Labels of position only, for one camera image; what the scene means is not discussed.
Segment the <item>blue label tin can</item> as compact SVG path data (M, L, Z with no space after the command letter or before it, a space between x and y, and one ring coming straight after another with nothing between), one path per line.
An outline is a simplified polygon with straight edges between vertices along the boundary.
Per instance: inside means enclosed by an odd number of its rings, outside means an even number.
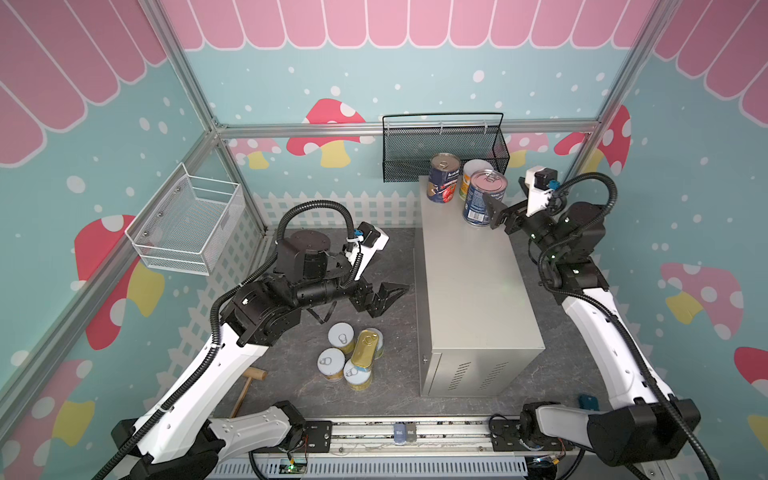
M486 227L490 223L487 198L502 201L508 186L506 177L492 169L475 172L469 180L463 218L472 226Z

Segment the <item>orange green plastic-lid can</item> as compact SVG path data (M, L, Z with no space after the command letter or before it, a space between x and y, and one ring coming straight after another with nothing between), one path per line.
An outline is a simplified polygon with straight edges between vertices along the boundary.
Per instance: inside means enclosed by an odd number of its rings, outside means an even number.
M492 164L482 159L472 159L467 161L462 167L462 179L459 195L465 200L471 185L471 178L477 172L494 171Z

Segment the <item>dark blue red label can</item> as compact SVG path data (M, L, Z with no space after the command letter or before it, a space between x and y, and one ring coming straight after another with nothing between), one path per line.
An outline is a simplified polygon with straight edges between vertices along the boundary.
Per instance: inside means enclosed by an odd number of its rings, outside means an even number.
M460 160L449 153L439 153L431 159L427 183L427 198L430 201L448 203L453 199L460 166Z

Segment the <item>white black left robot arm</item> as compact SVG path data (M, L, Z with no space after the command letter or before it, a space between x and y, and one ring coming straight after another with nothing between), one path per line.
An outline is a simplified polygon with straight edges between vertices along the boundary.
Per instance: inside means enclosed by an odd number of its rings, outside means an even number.
M408 290L365 280L364 268L382 251L387 235L363 222L342 251L329 254L318 231L278 233L268 259L236 288L214 301L212 332L167 394L145 415L119 422L118 448L97 473L103 479L126 457L130 479L204 479L231 457L273 448L288 455L307 445L307 422L288 401L242 417L215 418L213 410L246 370L305 312L347 299L359 312L381 316Z

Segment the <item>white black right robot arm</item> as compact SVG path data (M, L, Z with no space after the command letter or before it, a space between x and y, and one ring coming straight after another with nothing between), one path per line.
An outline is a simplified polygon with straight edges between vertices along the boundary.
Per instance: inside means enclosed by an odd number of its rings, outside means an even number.
M694 432L701 420L699 409L692 400L675 395L656 374L591 258L617 195L611 193L603 204L566 205L561 192L548 191L542 209L534 213L528 211L529 200L507 206L490 195L484 199L491 228L502 227L509 235L523 232L539 248L540 283L576 325L611 406L598 412L556 402L529 403L520 415L522 437L562 439L633 473L642 463L674 459L689 446L707 475L717 477L715 464Z

